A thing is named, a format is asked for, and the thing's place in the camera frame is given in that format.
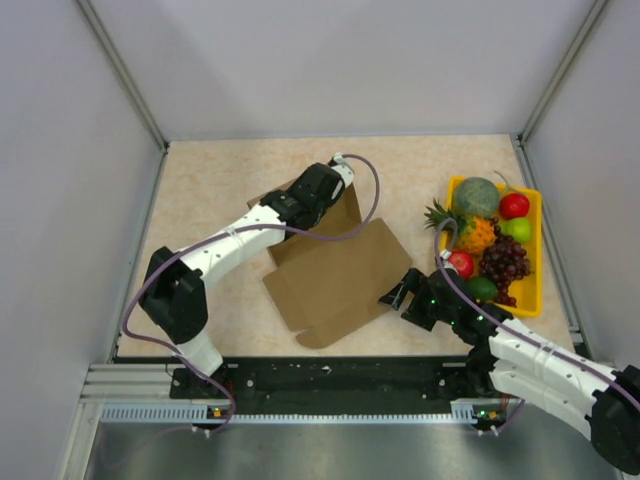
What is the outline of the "brown cardboard box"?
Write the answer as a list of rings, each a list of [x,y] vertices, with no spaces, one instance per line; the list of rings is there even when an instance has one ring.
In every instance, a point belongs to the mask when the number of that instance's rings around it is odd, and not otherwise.
[[[412,267],[381,218],[338,242],[295,235],[268,249],[275,270],[263,283],[296,342],[319,350],[389,311],[379,299]]]

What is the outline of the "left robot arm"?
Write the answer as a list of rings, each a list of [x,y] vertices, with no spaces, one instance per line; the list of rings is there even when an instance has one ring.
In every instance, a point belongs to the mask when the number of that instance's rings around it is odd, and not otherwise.
[[[315,163],[287,188],[261,197],[208,244],[186,247],[181,256],[166,247],[153,253],[138,304],[195,368],[191,381],[203,395],[220,394],[227,382],[222,355],[206,332],[207,290],[255,254],[314,228],[353,180],[343,160]]]

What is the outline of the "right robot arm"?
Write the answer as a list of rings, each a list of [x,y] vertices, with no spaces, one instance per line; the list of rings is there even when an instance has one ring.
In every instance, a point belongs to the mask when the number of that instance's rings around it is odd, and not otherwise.
[[[415,268],[379,299],[425,330],[448,324],[471,350],[466,380],[476,394],[517,397],[582,434],[616,469],[639,472],[639,370],[599,364],[536,334],[482,301],[454,270]]]

